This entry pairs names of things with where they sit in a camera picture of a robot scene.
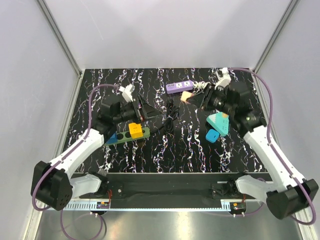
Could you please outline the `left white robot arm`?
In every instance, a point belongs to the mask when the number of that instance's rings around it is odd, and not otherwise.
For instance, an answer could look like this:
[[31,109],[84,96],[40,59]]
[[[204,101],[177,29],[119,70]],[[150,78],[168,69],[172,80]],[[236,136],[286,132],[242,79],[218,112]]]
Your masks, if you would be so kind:
[[66,151],[50,162],[40,161],[33,170],[30,194],[33,207],[36,201],[56,211],[64,209],[71,199],[93,194],[103,198],[108,193],[108,179],[100,173],[73,177],[77,168],[117,132],[119,123],[132,121],[140,124],[161,115],[140,95],[131,102],[104,100],[83,135]]

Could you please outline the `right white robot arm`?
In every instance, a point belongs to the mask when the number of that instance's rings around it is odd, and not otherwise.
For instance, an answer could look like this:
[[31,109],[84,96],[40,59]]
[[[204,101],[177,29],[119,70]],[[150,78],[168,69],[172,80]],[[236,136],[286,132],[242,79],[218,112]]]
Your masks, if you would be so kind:
[[225,88],[209,84],[186,102],[204,111],[217,110],[228,116],[230,125],[253,149],[266,167],[272,182],[257,180],[246,173],[229,181],[228,195],[239,198],[249,195],[265,203],[279,220],[311,208],[313,224],[316,220],[313,200],[319,190],[314,179],[306,179],[288,160],[270,136],[266,121],[255,113],[250,104],[250,90],[244,82],[231,82]]

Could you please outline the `pink plug adapter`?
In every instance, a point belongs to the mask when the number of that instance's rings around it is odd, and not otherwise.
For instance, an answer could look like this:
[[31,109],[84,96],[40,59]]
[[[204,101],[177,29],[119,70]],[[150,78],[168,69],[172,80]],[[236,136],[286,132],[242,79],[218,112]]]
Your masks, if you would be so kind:
[[180,97],[180,101],[186,103],[187,99],[192,97],[194,94],[189,91],[183,91]]

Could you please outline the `teal triangular power strip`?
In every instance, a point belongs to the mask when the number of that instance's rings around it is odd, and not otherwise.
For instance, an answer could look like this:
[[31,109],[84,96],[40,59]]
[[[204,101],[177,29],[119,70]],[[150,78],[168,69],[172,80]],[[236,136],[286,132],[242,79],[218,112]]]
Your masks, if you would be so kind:
[[206,121],[217,131],[222,137],[229,133],[229,116],[228,118],[222,117],[223,112],[217,112],[209,115]]

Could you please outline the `yellow cube socket adapter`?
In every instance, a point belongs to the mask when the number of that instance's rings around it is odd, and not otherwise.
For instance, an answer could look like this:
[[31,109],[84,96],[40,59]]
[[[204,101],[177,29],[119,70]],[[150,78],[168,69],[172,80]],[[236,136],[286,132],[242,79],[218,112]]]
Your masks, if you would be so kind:
[[140,123],[129,123],[128,129],[132,139],[141,138],[144,135],[142,125]]

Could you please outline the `green power strip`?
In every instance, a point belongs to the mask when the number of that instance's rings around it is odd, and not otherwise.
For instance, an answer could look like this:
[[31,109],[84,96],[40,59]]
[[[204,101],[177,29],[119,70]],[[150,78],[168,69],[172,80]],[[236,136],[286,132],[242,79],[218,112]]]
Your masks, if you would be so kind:
[[136,139],[131,138],[131,135],[130,135],[129,131],[116,132],[116,134],[117,134],[117,143],[110,144],[110,145],[124,144],[124,143],[127,143],[127,142],[148,138],[150,136],[150,128],[149,127],[143,127],[142,131],[143,131],[143,137],[136,138]]

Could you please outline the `blue cube socket adapter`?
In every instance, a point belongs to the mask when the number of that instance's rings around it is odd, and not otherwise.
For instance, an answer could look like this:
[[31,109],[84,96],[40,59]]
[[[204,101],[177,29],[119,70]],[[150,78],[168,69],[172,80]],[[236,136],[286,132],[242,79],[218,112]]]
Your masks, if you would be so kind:
[[114,133],[110,139],[106,142],[106,145],[113,145],[116,144],[118,142],[118,137],[117,137],[117,133]]

